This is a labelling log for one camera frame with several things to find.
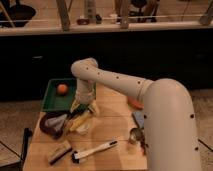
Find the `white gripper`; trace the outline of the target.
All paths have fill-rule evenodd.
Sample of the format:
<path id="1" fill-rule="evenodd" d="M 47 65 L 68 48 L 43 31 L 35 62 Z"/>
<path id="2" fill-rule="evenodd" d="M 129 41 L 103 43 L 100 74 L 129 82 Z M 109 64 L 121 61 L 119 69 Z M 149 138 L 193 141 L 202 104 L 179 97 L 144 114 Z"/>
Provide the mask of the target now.
<path id="1" fill-rule="evenodd" d="M 100 114 L 99 107 L 94 101 L 96 97 L 95 83 L 78 79 L 75 100 L 71 104 L 70 113 L 73 113 L 80 104 L 90 104 L 89 110 L 96 116 Z"/>

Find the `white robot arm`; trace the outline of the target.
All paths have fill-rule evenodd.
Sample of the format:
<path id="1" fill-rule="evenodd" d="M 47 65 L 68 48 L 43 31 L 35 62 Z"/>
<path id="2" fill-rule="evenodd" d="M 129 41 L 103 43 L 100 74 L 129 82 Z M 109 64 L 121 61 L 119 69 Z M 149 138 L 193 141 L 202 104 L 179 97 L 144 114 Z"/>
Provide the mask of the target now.
<path id="1" fill-rule="evenodd" d="M 196 115 L 188 90 L 174 79 L 149 79 L 102 70 L 95 59 L 71 65 L 77 78 L 76 101 L 94 99 L 100 83 L 144 105 L 148 171 L 202 171 Z"/>

